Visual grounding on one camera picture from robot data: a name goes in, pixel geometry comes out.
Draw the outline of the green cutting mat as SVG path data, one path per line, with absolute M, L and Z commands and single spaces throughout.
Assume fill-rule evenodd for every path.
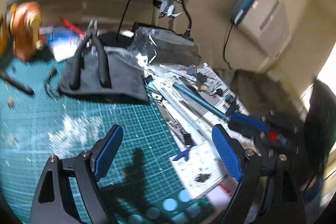
M 206 198 L 190 200 L 169 159 L 177 152 L 156 104 L 105 103 L 55 97 L 45 91 L 52 68 L 63 63 L 42 56 L 23 63 L 11 54 L 1 69 L 31 87 L 33 96 L 1 82 L 1 194 L 24 223 L 51 155 L 60 159 L 90 149 L 114 125 L 123 142 L 99 187 L 120 223 L 202 223 L 213 213 Z

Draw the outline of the white wall air conditioner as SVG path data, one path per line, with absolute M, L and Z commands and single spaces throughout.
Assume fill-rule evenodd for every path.
M 291 40 L 284 0 L 238 0 L 230 22 L 264 53 L 258 70 L 275 61 Z

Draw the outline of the blue white booklet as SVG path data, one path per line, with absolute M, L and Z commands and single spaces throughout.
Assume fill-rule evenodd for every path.
M 59 63 L 74 56 L 83 36 L 65 27 L 42 27 L 40 33 L 47 39 L 47 45 Z

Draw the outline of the model kit instruction manual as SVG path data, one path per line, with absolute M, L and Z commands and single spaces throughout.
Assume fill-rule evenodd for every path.
M 187 80 L 191 86 L 196 78 L 187 73 L 181 65 L 148 65 L 146 73 L 153 77 L 150 85 L 159 92 L 165 113 L 169 117 L 173 136 L 180 138 L 183 132 L 191 135 L 194 146 L 190 149 L 189 159 L 172 160 L 171 163 L 188 191 L 191 199 L 205 196 L 226 178 L 228 172 L 224 168 L 212 141 L 212 128 L 220 124 L 230 137 L 237 139 L 243 148 L 253 148 L 253 142 L 241 134 L 229 130 L 225 121 L 205 109 L 192 98 L 174 88 L 175 83 L 185 86 Z

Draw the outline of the blue metal hobby knife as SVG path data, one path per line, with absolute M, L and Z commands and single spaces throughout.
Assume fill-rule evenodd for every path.
M 217 109 L 216 107 L 214 107 L 213 105 L 211 105 L 210 103 L 208 103 L 207 101 L 205 101 L 202 97 L 197 96 L 190 89 L 184 88 L 179 83 L 174 83 L 173 87 L 175 89 L 177 89 L 179 92 L 182 92 L 183 94 L 185 94 L 186 96 L 188 96 L 189 98 L 191 98 L 193 101 L 195 101 L 196 103 L 198 103 L 199 105 L 201 105 L 203 108 L 207 109 L 209 112 L 213 113 L 215 116 L 217 116 L 221 120 L 223 120 L 225 122 L 229 122 L 230 121 L 230 118 L 226 114 L 224 114 L 219 109 Z

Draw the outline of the red stick tool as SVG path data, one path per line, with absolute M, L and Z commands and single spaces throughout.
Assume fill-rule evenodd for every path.
M 62 19 L 60 19 L 60 21 L 63 24 L 63 26 L 68 28 L 70 31 L 74 32 L 75 34 L 77 34 L 81 38 L 85 37 L 85 32 L 82 31 L 80 28 L 76 27 L 74 24 L 72 24 L 68 20 L 62 18 Z

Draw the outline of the dark grey cloth pouch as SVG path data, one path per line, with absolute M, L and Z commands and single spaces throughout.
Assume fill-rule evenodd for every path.
M 110 103 L 148 104 L 149 97 L 144 86 L 143 73 L 120 60 L 113 52 L 107 53 L 112 88 L 102 88 L 98 80 L 95 58 L 85 61 L 81 71 L 78 90 L 69 87 L 72 59 L 68 59 L 58 87 L 62 95 L 79 100 Z

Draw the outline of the black box with plastic bag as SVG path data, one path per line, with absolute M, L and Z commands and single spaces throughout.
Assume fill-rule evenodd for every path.
M 194 41 L 174 31 L 135 22 L 133 42 L 129 49 L 146 56 L 149 64 L 199 65 L 202 57 Z

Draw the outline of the black handled nippers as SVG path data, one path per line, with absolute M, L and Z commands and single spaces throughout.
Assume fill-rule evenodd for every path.
M 95 58 L 98 80 L 102 88 L 112 88 L 109 73 L 108 55 L 98 37 L 97 20 L 91 20 L 84 40 L 78 46 L 73 59 L 69 87 L 78 90 L 81 84 L 81 71 L 85 68 L 85 61 Z

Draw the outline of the orange pencil sharpener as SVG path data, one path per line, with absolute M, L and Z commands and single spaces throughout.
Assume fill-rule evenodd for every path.
M 39 29 L 42 25 L 41 7 L 37 2 L 12 4 L 1 8 L 1 56 L 13 42 L 13 54 L 23 62 L 29 61 L 38 51 L 43 50 L 46 38 Z

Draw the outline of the black marker pen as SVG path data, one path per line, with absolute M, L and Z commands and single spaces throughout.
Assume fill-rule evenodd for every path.
M 15 87 L 16 89 L 18 89 L 21 92 L 24 92 L 25 94 L 27 94 L 28 96 L 33 96 L 34 95 L 34 91 L 31 87 L 28 87 L 26 85 L 24 85 L 23 83 L 20 83 L 19 81 L 11 78 L 7 73 L 5 73 L 4 71 L 0 72 L 0 77 L 1 79 L 3 79 L 4 81 L 6 81 L 9 85 Z

